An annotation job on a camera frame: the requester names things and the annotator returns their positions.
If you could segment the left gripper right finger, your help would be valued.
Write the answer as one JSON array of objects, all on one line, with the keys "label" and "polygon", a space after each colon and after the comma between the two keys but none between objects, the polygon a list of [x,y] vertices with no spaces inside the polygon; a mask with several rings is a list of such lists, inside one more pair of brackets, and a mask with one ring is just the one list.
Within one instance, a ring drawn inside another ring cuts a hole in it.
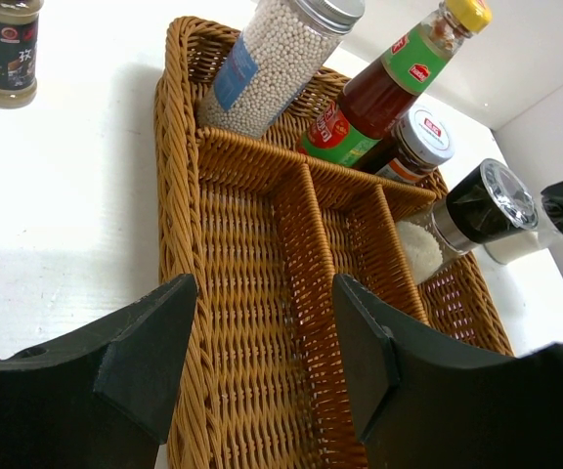
[{"label": "left gripper right finger", "polygon": [[563,343],[521,358],[447,336],[338,275],[353,425],[372,468],[563,468]]}]

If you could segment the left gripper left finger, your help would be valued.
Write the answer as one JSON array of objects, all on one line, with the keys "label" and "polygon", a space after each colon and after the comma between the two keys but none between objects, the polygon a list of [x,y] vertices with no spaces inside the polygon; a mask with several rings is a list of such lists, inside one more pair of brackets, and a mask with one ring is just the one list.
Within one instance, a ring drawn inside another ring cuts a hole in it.
[{"label": "left gripper left finger", "polygon": [[140,300],[0,359],[0,468],[152,468],[195,315],[180,275]]}]

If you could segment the white bottle black cap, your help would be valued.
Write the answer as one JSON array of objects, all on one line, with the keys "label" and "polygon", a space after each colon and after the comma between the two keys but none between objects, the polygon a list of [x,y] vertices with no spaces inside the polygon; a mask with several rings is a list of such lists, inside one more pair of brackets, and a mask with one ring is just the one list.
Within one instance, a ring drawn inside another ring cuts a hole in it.
[{"label": "white bottle black cap", "polygon": [[541,206],[538,208],[538,216],[539,221],[534,229],[486,244],[484,248],[489,256],[497,263],[507,265],[548,248],[557,239],[558,231]]}]

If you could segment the salt shaker silver cap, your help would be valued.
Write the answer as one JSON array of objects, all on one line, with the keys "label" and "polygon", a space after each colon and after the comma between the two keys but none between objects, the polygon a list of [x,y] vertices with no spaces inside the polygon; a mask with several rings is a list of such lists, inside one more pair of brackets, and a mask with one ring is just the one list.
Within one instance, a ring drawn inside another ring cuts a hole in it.
[{"label": "salt shaker silver cap", "polygon": [[537,227],[535,199],[503,163],[484,159],[448,194],[396,223],[415,284],[471,250]]}]

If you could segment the jar with red white lid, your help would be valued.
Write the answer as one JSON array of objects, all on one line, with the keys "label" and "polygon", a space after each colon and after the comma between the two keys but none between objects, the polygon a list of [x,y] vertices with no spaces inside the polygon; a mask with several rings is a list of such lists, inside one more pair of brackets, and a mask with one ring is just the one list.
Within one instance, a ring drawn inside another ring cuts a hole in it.
[{"label": "jar with red white lid", "polygon": [[431,109],[413,105],[353,169],[415,185],[455,155],[455,141]]}]

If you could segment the red sauce bottle green label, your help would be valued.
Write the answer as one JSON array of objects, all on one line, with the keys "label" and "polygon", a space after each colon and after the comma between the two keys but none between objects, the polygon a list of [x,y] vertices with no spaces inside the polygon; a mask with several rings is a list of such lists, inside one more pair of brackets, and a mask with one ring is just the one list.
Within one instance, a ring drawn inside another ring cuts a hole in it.
[{"label": "red sauce bottle green label", "polygon": [[377,59],[348,81],[299,137],[295,149],[367,171],[384,152],[396,121],[438,77],[464,41],[493,14],[484,1],[442,1]]}]

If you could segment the white jar silver lid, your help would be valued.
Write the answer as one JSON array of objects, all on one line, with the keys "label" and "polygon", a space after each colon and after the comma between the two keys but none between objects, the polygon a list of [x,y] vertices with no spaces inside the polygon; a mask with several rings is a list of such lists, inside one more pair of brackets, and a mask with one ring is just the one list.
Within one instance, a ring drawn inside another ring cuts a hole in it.
[{"label": "white jar silver lid", "polygon": [[197,119],[261,138],[364,15],[364,1],[261,1]]}]

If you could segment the small dark spice jar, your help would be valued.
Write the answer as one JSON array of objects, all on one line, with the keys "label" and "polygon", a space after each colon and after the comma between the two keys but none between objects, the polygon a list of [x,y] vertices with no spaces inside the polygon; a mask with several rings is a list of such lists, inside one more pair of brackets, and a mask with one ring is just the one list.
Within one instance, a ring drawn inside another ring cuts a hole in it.
[{"label": "small dark spice jar", "polygon": [[36,95],[41,1],[0,1],[0,107],[19,108]]}]

